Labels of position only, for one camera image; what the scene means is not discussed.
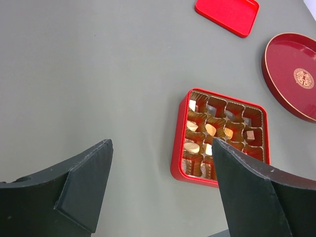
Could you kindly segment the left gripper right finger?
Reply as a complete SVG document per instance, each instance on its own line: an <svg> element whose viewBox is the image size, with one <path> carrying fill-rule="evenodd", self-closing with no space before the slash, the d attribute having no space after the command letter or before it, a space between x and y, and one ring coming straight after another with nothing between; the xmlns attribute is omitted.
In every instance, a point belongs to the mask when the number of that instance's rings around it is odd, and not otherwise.
<svg viewBox="0 0 316 237"><path fill-rule="evenodd" d="M232 237L314 237L316 182L214 139L213 160Z"/></svg>

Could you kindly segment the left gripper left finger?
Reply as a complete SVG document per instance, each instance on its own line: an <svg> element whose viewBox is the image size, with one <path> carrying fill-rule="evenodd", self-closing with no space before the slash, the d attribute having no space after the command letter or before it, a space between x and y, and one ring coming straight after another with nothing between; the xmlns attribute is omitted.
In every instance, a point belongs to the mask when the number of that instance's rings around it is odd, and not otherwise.
<svg viewBox="0 0 316 237"><path fill-rule="evenodd" d="M0 184L3 237L89 237L96 232L113 158L105 139L82 153Z"/></svg>

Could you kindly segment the pink chocolate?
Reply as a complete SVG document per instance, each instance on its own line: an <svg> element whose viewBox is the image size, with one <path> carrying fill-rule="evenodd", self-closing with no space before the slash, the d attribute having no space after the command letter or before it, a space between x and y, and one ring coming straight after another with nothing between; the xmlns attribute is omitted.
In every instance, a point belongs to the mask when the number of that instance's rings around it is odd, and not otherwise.
<svg viewBox="0 0 316 237"><path fill-rule="evenodd" d="M255 134L253 130L248 130L245 132L245 140L247 142L252 142L255 140Z"/></svg>

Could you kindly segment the orange chocolate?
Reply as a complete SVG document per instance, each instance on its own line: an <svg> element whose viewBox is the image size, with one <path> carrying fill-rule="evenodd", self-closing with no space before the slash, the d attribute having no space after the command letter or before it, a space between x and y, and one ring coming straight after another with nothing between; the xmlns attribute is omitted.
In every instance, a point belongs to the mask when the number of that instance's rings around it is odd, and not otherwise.
<svg viewBox="0 0 316 237"><path fill-rule="evenodd" d="M228 140L231 140L234 136L234 131L231 128L225 127L224 128L224 133L227 137Z"/></svg>

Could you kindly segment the small white chocolate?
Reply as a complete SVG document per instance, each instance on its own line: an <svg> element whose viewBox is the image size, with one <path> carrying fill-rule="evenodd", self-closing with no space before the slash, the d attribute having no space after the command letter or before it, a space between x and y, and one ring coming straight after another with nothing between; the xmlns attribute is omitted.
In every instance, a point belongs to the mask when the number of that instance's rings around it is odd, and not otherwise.
<svg viewBox="0 0 316 237"><path fill-rule="evenodd" d="M206 154L206 155L212 156L212 145L210 145L210 144L205 144L205 145L204 145L204 151L205 151L205 154Z"/></svg>

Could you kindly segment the tan chocolate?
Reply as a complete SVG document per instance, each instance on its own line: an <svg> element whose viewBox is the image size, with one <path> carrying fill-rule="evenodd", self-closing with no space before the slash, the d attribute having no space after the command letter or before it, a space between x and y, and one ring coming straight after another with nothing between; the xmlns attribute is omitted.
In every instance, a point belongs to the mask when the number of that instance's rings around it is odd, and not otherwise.
<svg viewBox="0 0 316 237"><path fill-rule="evenodd" d="M217 129L213 125L207 123L205 129L210 136L215 136Z"/></svg>

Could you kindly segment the white round chocolate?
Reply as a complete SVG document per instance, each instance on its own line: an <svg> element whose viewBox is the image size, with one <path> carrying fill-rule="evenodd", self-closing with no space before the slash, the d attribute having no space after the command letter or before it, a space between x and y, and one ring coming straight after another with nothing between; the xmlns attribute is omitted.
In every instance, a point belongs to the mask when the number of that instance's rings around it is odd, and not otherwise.
<svg viewBox="0 0 316 237"><path fill-rule="evenodd" d="M193 142L184 143L184 149L190 153L198 154L200 150L200 146Z"/></svg>

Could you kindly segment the beige chocolate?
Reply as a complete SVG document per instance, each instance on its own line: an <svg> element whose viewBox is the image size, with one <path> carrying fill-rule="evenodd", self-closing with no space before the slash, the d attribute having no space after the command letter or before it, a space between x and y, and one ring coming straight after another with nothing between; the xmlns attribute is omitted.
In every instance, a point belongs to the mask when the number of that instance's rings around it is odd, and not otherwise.
<svg viewBox="0 0 316 237"><path fill-rule="evenodd" d="M198 129L198 125L193 121L188 120L186 123L186 126L187 126L187 129L193 132L195 132Z"/></svg>

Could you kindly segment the white square chocolate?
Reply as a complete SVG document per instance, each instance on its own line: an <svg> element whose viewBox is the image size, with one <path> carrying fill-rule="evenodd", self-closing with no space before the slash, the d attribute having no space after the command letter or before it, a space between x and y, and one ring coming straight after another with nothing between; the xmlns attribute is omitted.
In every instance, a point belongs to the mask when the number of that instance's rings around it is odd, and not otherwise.
<svg viewBox="0 0 316 237"><path fill-rule="evenodd" d="M196 110L196 101L195 101L195 100L189 100L189 108L190 108L192 111L195 111L195 110Z"/></svg>

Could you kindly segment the red square box lid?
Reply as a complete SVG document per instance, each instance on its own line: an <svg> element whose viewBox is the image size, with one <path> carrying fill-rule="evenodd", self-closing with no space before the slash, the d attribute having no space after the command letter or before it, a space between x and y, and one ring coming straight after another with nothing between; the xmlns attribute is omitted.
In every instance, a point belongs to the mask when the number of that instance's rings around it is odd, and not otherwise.
<svg viewBox="0 0 316 237"><path fill-rule="evenodd" d="M195 11L231 33L246 38L260 5L255 0L197 0Z"/></svg>

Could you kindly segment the red chocolate box tray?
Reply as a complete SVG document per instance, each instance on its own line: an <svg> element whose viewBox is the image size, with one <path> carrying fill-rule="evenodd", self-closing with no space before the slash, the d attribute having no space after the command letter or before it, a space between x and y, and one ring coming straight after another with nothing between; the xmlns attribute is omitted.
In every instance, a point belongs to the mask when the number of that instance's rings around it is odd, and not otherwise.
<svg viewBox="0 0 316 237"><path fill-rule="evenodd" d="M189 108L189 100L196 101L195 111ZM208 112L207 105L217 109L216 116ZM228 119L226 110L236 116L235 120ZM195 132L187 129L188 120L198 125ZM210 136L206 132L207 123L217 129L215 136ZM224 133L225 127L234 131L231 140L228 140ZM245 132L248 130L254 131L255 140L252 142L245 140ZM213 154L208 156L204 151L204 145L213 146L213 140L216 138L255 159L266 164L271 163L268 119L263 107L205 89L193 88L179 105L170 165L171 175L179 181L218 187ZM198 144L199 153L193 154L186 151L184 143L187 142Z"/></svg>

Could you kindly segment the round red plate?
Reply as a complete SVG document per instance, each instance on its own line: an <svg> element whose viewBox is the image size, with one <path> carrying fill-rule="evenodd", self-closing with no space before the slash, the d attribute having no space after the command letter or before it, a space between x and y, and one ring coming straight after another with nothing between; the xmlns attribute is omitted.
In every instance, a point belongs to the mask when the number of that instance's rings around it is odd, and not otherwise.
<svg viewBox="0 0 316 237"><path fill-rule="evenodd" d="M266 85L294 116L316 122L316 41L282 33L268 42L261 60Z"/></svg>

